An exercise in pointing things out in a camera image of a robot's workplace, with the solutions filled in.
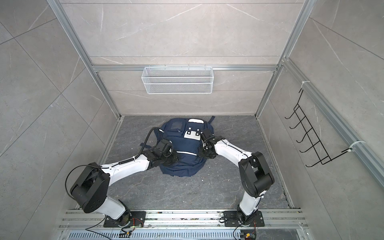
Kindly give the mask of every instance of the robotic arm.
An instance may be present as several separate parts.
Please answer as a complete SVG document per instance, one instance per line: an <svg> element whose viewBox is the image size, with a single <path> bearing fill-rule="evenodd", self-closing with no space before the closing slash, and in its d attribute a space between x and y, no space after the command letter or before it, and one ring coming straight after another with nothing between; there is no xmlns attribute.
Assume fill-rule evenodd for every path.
<svg viewBox="0 0 384 240"><path fill-rule="evenodd" d="M239 167L245 192L237 208L237 218L246 223L249 216L257 211L261 198L275 181L264 156L260 152L251 153L240 149L225 138L214 136L209 129L205 129L200 135L203 141L199 148L200 157L212 159L221 155ZM168 140L162 139L155 147L146 151L143 148L144 146L138 155L124 161L101 166L93 162L86 166L70 190L85 213L103 213L122 227L129 223L130 210L120 200L107 196L108 187L136 172L177 162L176 151Z"/></svg>

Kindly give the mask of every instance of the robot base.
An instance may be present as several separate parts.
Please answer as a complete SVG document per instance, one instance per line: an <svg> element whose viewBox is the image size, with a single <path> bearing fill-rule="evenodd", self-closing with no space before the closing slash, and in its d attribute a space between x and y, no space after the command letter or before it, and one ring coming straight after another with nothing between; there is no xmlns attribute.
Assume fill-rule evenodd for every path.
<svg viewBox="0 0 384 240"><path fill-rule="evenodd" d="M239 226L239 219L237 216L237 211L224 211L224 217L227 218L227 220L224 222L226 227L237 227ZM243 223L244 226L247 225L253 225L253 221L255 221L257 227L264 227L264 218L263 214L260 211L256 211L254 214L251 215L251 217Z"/></svg>
<svg viewBox="0 0 384 240"><path fill-rule="evenodd" d="M135 218L135 226L139 226L139 224L142 224L140 221L142 221L144 223L145 222L146 214L147 214L146 211L131 211L129 218L132 219L132 220L130 220L128 222L127 227L133 226L133 218ZM107 216L105 218L105 221L104 221L104 227L117 227L117 228L121 228L122 226L120 225L120 223L117 220L114 220L110 216Z"/></svg>

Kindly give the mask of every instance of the black hook rack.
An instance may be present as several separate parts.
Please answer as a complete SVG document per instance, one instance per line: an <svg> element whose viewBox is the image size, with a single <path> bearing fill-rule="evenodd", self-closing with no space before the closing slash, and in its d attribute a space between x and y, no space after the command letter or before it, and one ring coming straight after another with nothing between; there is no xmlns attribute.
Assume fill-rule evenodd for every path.
<svg viewBox="0 0 384 240"><path fill-rule="evenodd" d="M311 165L311 166L308 166L308 165L305 165L305 166L306 166L306 167L313 167L313 166L315 166L315 165L318 164L318 163L321 163L322 165L324 165L324 164L327 164L327 163L331 162L332 160L334 160L334 159L340 157L341 155L343 155L343 154L345 154L345 153L348 153L348 152L349 152L348 150L351 150L351 148L347 148L347 149L341 151L341 154L339 154L338 156L336 156L336 157L334 157L334 158L331 158L331 157L330 157L330 155L328 154L327 150L325 149L323 143L321 142L319 136L317 135L316 131L314 130L314 128L313 128L311 122L309 121L309 119L308 119L307 116L305 115L303 109L302 109L302 108L300 107L300 105L299 105L300 98L301 98L301 96L303 95L303 89L302 89L302 88L300 89L299 93L300 93L300 97L299 97L299 100L297 101L295 107L293 108L293 113L292 113L292 115L291 115L289 118L286 118L286 117L284 117L284 118L285 118L285 119L290 119L294 114L297 116L297 118L300 120L300 122L299 122L295 127L289 127L289 128L290 128L290 129L295 129L297 126L299 126L299 125L301 124L301 126L303 127L303 129L304 129L304 131L305 131L305 134L304 134L304 136L303 136L303 138L302 138L301 141L297 141L297 140L296 140L296 142L297 142L297 143L301 143L301 142L304 140L305 136L308 136L308 139L309 139L310 143L312 144L312 146L311 146L310 148L308 148L307 150L305 150L304 152L307 152L307 151L309 151L311 148L313 148L314 151L315 151L315 153L316 153L316 155L317 155L317 157L318 157L318 159L319 159L319 161L316 162L315 164L313 164L313 165ZM300 119L299 115L298 115L297 112L296 112L298 109L300 109L301 112L302 112L303 115L304 115L304 117L303 117L302 119ZM308 121L309 125L311 126L311 128L310 128L309 130L306 130L305 126L303 125L303 120L304 120L304 119L306 119L306 120ZM315 143L312 142L310 136L308 135L308 133L309 133L311 130L315 133L315 135L316 135L316 137L317 137L317 139L318 139L318 141L315 142ZM327 154L327 156L324 157L324 158L322 158L322 159L320 158L320 156L319 156L319 154L318 154L318 152L317 152L317 150L316 150L316 148L315 148L315 145L318 144L318 143L321 144L321 146L322 146L323 149L325 150L325 153Z"/></svg>

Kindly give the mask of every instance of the navy blue backpack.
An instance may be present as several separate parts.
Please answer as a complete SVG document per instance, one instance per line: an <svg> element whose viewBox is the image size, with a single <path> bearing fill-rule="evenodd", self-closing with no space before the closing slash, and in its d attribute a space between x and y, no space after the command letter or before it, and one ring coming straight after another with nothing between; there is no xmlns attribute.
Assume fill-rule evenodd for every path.
<svg viewBox="0 0 384 240"><path fill-rule="evenodd" d="M208 122L195 118L173 118L161 126L160 132L155 132L157 141L161 140L161 134L172 142L177 152L177 162L168 166L160 165L163 174L190 177L204 166L207 159L197 155L198 147L202 145L200 133L206 128L214 132L211 125L214 118L212 116Z"/></svg>

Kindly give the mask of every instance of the wire basket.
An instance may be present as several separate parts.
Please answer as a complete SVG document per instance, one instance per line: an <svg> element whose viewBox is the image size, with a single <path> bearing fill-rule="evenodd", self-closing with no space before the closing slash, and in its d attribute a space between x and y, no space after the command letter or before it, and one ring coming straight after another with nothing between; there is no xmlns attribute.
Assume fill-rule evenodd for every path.
<svg viewBox="0 0 384 240"><path fill-rule="evenodd" d="M148 94L212 93L212 67L146 67L141 76Z"/></svg>

